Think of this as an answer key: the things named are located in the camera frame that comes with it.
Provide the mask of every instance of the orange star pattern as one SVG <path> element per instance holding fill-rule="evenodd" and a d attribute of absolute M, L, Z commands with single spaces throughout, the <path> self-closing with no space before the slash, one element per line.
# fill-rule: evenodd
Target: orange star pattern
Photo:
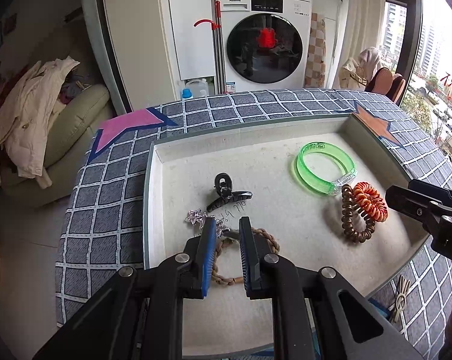
<path fill-rule="evenodd" d="M 377 137 L 386 138 L 399 146 L 403 146 L 389 131 L 390 122 L 387 120 L 370 114 L 358 103 L 356 104 L 356 111 L 353 112 L 353 114 L 356 115 Z"/>

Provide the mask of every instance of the green sofa armrest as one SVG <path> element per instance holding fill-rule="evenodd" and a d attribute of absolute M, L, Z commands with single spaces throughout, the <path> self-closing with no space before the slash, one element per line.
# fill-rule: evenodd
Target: green sofa armrest
<path fill-rule="evenodd" d="M 44 167 L 59 161 L 76 143 L 109 100 L 104 85 L 92 85 L 78 94 L 59 114 L 47 136 Z"/>

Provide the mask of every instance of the plastic bottle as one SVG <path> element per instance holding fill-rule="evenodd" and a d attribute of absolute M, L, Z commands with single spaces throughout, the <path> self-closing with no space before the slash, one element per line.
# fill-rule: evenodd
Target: plastic bottle
<path fill-rule="evenodd" d="M 183 98 L 183 100 L 189 100 L 193 98 L 193 94 L 191 93 L 191 90 L 189 88 L 184 88 L 181 97 Z"/>
<path fill-rule="evenodd" d="M 191 90 L 194 98 L 209 96 L 208 83 L 206 82 L 206 79 L 192 79 L 186 83 L 186 88 Z"/>

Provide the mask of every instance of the washing machine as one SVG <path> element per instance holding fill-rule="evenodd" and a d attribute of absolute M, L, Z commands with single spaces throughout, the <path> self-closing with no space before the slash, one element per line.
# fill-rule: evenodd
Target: washing machine
<path fill-rule="evenodd" d="M 217 0 L 229 93 L 303 87 L 311 0 Z"/>

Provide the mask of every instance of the checkered tablecloth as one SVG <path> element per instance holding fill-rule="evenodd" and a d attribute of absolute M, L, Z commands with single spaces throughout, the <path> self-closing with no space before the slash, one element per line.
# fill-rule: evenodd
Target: checkered tablecloth
<path fill-rule="evenodd" d="M 350 113 L 360 105 L 391 122 L 402 145 L 382 139 L 412 177 L 452 188 L 452 166 L 415 122 L 380 95 L 354 91 L 258 91 L 160 105 L 175 126 L 129 131 L 83 166 L 64 219 L 56 262 L 56 315 L 61 326 L 121 266 L 142 267 L 143 185 L 153 140 L 250 121 Z M 398 330 L 425 359 L 443 345 L 451 312 L 452 262 L 431 240 L 402 274 L 412 281 Z M 373 297 L 392 309 L 397 278 Z"/>

